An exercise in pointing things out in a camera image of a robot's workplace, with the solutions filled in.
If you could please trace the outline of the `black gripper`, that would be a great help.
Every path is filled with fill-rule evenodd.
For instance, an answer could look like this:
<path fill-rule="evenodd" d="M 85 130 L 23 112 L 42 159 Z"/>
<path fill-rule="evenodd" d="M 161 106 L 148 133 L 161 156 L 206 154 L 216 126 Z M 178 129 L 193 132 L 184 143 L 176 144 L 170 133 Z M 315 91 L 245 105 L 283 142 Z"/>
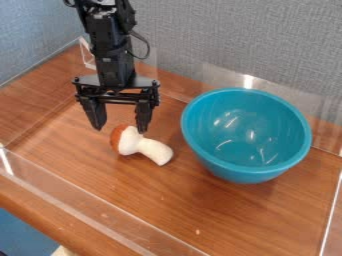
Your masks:
<path fill-rule="evenodd" d="M 136 105 L 136 128 L 142 134 L 148 130 L 152 108 L 160 102 L 160 83 L 136 73 L 129 43 L 109 48 L 89 44 L 85 49 L 93 57 L 96 74 L 76 77 L 72 84 L 92 127 L 101 130 L 106 122 L 106 104 Z"/>

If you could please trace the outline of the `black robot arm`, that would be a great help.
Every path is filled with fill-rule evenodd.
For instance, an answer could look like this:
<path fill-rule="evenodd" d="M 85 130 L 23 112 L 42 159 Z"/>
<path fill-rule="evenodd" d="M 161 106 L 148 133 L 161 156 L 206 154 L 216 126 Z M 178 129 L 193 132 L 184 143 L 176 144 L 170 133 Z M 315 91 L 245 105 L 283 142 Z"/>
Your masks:
<path fill-rule="evenodd" d="M 134 10 L 128 0 L 62 0 L 74 8 L 89 35 L 89 52 L 94 58 L 96 75 L 76 77 L 76 100 L 89 123 L 100 130 L 106 122 L 106 104 L 134 106 L 136 127 L 148 130 L 153 108 L 160 104 L 160 83 L 134 71 L 130 37 L 148 41 L 133 31 Z"/>

